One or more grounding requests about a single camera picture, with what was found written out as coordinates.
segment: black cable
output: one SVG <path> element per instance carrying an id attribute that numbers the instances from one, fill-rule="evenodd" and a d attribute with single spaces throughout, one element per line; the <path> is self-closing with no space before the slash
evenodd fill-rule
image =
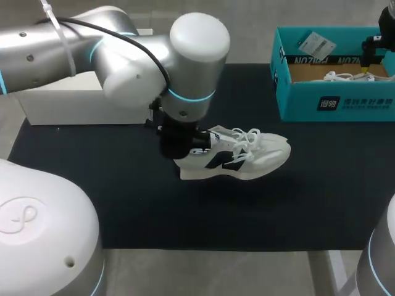
<path id="1" fill-rule="evenodd" d="M 128 43 L 130 43 L 130 44 L 132 44 L 132 45 L 134 45 L 134 46 L 136 46 L 136 47 L 138 47 L 139 49 L 141 49 L 142 51 L 144 51 L 144 52 L 154 61 L 154 63 L 157 65 L 157 67 L 159 68 L 160 72 L 162 73 L 163 77 L 165 78 L 165 81 L 166 81 L 166 89 L 162 92 L 162 94 L 164 94 L 165 92 L 167 92 L 167 90 L 170 88 L 170 78 L 168 77 L 168 74 L 167 74 L 167 72 L 166 72 L 166 69 L 165 69 L 165 68 L 163 67 L 163 65 L 159 62 L 159 60 L 156 58 L 156 56 L 154 56 L 154 54 L 153 54 L 151 51 L 149 51 L 148 48 L 146 48 L 145 46 L 143 46 L 143 45 L 140 44 L 139 42 L 137 42 L 137 41 L 135 41 L 135 40 L 133 40 L 133 39 L 130 39 L 130 38 L 124 36 L 124 35 L 121 35 L 121 34 L 119 34 L 119 33 L 117 33 L 117 32 L 110 31 L 110 30 L 105 29 L 105 28 L 103 28 L 103 27 L 93 25 L 92 23 L 83 22 L 82 20 L 76 20 L 76 19 L 74 19 L 74 18 L 67 18 L 67 17 L 57 17 L 56 19 L 57 19 L 57 21 L 58 21 L 59 23 L 61 23 L 61 24 L 63 24 L 63 25 L 64 25 L 64 23 L 74 23 L 74 24 L 76 24 L 76 25 L 88 27 L 88 28 L 91 28 L 91 29 L 94 29 L 94 30 L 97 30 L 97 31 L 101 31 L 101 32 L 103 32 L 103 33 L 106 33 L 106 34 L 111 35 L 111 36 L 113 36 L 113 37 L 116 37 L 116 38 L 118 38 L 118 39 L 124 40 L 124 41 L 126 41 L 126 42 L 128 42 Z M 50 21 L 51 21 L 51 20 L 50 20 L 49 18 L 46 18 L 46 19 L 43 19 L 43 20 L 39 20 L 38 22 L 36 22 L 36 24 L 39 24 L 39 23 L 48 23 L 48 22 L 50 22 Z"/>

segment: embossed logo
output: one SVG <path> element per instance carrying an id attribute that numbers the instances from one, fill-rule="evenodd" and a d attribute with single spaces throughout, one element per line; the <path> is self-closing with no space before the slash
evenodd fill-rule
<path id="1" fill-rule="evenodd" d="M 0 241 L 24 244 L 44 230 L 46 206 L 33 197 L 14 197 L 0 204 Z"/>

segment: teal shoe box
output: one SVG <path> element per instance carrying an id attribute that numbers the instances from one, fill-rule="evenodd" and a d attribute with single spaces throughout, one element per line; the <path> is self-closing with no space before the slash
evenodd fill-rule
<path id="1" fill-rule="evenodd" d="M 312 32 L 336 44 L 326 59 L 318 60 L 299 49 Z M 290 67 L 295 67 L 296 64 L 313 64 L 311 67 L 325 65 L 324 68 L 331 68 L 331 65 L 338 67 L 339 64 L 359 64 L 362 42 L 368 36 L 377 35 L 380 35 L 379 28 L 369 27 L 277 28 L 270 71 L 281 119 L 395 121 L 395 81 L 293 82 L 291 77 Z M 388 76 L 395 75 L 394 53 L 377 50 L 374 64 L 382 64 L 378 67 L 384 67 Z"/>

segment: white sneaker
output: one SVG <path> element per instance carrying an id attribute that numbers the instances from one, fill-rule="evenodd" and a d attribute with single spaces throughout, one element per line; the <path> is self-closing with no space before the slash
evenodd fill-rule
<path id="1" fill-rule="evenodd" d="M 216 135 L 217 140 L 211 149 L 193 149 L 187 157 L 174 160 L 180 167 L 182 180 L 207 179 L 217 175 L 256 179 L 281 167 L 291 153 L 286 138 L 264 134 L 258 129 L 246 133 L 238 128 L 229 130 L 216 126 L 209 131 Z"/>

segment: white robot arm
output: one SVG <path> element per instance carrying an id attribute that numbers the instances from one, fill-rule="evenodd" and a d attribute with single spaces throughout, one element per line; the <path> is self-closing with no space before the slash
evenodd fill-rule
<path id="1" fill-rule="evenodd" d="M 139 36 L 129 16 L 111 6 L 57 20 L 65 42 L 49 20 L 0 31 L 0 94 L 61 80 L 74 69 L 95 71 L 114 104 L 133 108 L 159 98 L 164 156 L 186 156 L 202 136 L 197 124 L 208 111 L 230 48 L 223 23 L 192 13 L 177 19 L 169 35 Z M 182 149 L 166 153 L 165 146 L 174 144 Z"/>

